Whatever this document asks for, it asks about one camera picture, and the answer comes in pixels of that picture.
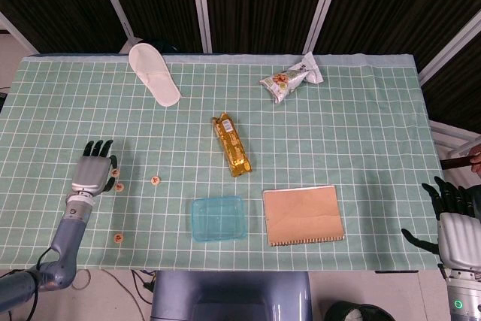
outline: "cable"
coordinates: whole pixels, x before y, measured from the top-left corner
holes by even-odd
[[[154,276],[156,274],[156,271],[148,271],[148,270],[139,270],[143,274],[148,274],[149,276]]]
[[[7,272],[6,274],[3,274],[2,276],[0,276],[0,278],[3,278],[3,277],[5,277],[5,276],[9,276],[9,275],[11,275],[11,274],[14,274],[15,272],[20,272],[20,271],[25,271],[25,270],[15,269],[15,270],[12,270],[12,271]]]
[[[132,294],[132,292],[129,291],[129,289],[127,287],[125,287],[123,285],[123,283],[121,283],[119,281],[119,279],[117,277],[115,277],[113,274],[111,274],[109,271],[107,270],[104,270],[103,268],[101,269],[103,272],[105,272],[106,274],[108,274],[110,277],[112,277],[129,295],[130,297],[132,297],[132,299],[134,300],[135,302],[135,305],[137,306],[137,309],[138,309],[138,312],[141,314],[141,317],[142,317],[142,321],[145,321],[144,319],[144,314],[142,313],[142,310],[141,310],[141,306],[138,304],[137,302],[137,299],[135,298],[135,296]]]
[[[82,287],[76,287],[74,286],[74,283],[72,282],[71,284],[71,288],[74,289],[75,291],[82,291],[83,289],[86,289],[87,286],[90,284],[90,281],[92,280],[92,275],[90,274],[90,271],[89,270],[85,270],[85,269],[82,269],[82,270],[78,270],[76,273],[75,273],[75,277],[77,276],[77,274],[80,272],[80,271],[85,271],[87,273],[87,283],[85,286],[82,286]]]
[[[48,251],[52,250],[52,247],[48,247],[41,255],[38,257],[37,264],[35,265],[35,268],[37,271],[40,270],[40,261],[45,257],[45,255],[48,253]]]
[[[142,299],[143,302],[145,302],[146,304],[152,304],[152,302],[148,302],[148,300],[146,300],[140,293],[140,291],[138,290],[138,287],[137,287],[137,281],[136,281],[136,277],[138,277],[141,281],[142,281],[142,284],[145,284],[145,281],[144,279],[137,273],[135,272],[134,270],[130,270],[132,272],[132,277],[134,278],[134,285],[135,285],[135,289],[137,290],[137,294],[138,296]]]
[[[28,273],[30,276],[33,278],[33,282],[35,283],[35,296],[33,298],[33,305],[32,309],[30,310],[29,316],[27,317],[26,321],[31,321],[33,314],[35,313],[35,309],[37,308],[37,302],[38,302],[38,280],[35,274],[31,271],[25,270],[26,273]]]

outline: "robot finger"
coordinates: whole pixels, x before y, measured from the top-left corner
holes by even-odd
[[[108,151],[110,149],[110,145],[113,143],[112,139],[109,139],[108,141],[105,142],[104,146],[102,147],[102,150],[100,151],[100,157],[106,157],[108,154]]]
[[[451,189],[454,199],[456,200],[456,212],[459,214],[466,214],[466,202],[464,201],[461,191],[458,191],[451,183],[448,183],[447,186]]]
[[[103,140],[101,139],[100,141],[97,141],[97,143],[95,143],[95,146],[93,147],[93,151],[92,151],[92,156],[98,156],[98,154],[100,153],[100,147],[102,146],[102,143]]]
[[[439,255],[439,246],[437,244],[433,244],[432,242],[428,241],[421,241],[418,238],[414,237],[411,232],[407,231],[406,229],[401,229],[401,233],[407,239],[407,241],[423,250],[433,253],[434,255]]]
[[[466,215],[469,217],[475,217],[476,214],[474,213],[474,206],[473,206],[473,197],[467,192],[467,190],[463,187],[459,187],[459,192],[462,195],[465,207],[466,207]]]
[[[444,195],[446,197],[446,204],[448,206],[449,212],[458,213],[458,201],[456,200],[456,195],[458,190],[450,182],[445,183]]]
[[[92,151],[92,146],[93,146],[93,141],[90,141],[87,143],[85,146],[85,149],[83,150],[83,155],[84,156],[90,156],[90,152]]]
[[[447,212],[455,213],[456,212],[456,201],[449,190],[448,186],[446,185],[446,182],[441,180],[439,177],[435,177],[434,181],[437,183],[439,186],[439,190],[441,192],[441,198],[444,201],[445,205],[445,210]]]
[[[112,168],[113,169],[117,168],[117,157],[115,157],[115,155],[112,155],[109,158],[110,158],[110,161],[112,163]]]
[[[115,183],[115,178],[110,177],[110,179],[108,180],[108,182],[105,185],[104,190],[102,192],[110,191],[112,189],[114,183]]]
[[[437,190],[433,186],[430,186],[426,183],[422,183],[421,186],[431,196],[431,202],[433,204],[434,212],[436,213],[436,220],[439,221],[440,213],[443,213],[446,210],[443,200],[441,199],[441,197],[439,196],[439,193],[437,193]]]

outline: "robot wrist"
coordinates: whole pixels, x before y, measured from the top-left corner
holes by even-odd
[[[86,202],[93,207],[93,195],[88,192],[80,191],[80,192],[73,192],[69,193],[65,198],[65,203],[68,205],[70,202],[77,201],[77,202]]]

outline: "robotic arm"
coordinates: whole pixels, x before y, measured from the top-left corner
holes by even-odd
[[[112,189],[115,178],[108,179],[110,166],[117,168],[115,156],[107,157],[112,140],[90,141],[77,163],[72,193],[66,198],[67,207],[50,248],[29,270],[13,270],[0,278],[0,313],[27,302],[38,291],[54,291],[68,287],[77,271],[77,253],[93,207],[93,198]],[[54,250],[59,258],[41,263],[41,258]],[[32,318],[33,309],[28,319]]]
[[[439,255],[440,270],[448,288],[452,321],[481,320],[481,222],[476,218],[473,196],[466,189],[435,177],[437,190],[423,183],[431,196],[437,219],[439,244],[421,241],[402,229],[414,246]]]

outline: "white slipper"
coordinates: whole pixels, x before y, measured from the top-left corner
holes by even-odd
[[[180,99],[162,55],[152,45],[139,43],[130,49],[129,64],[160,105],[170,107]]]

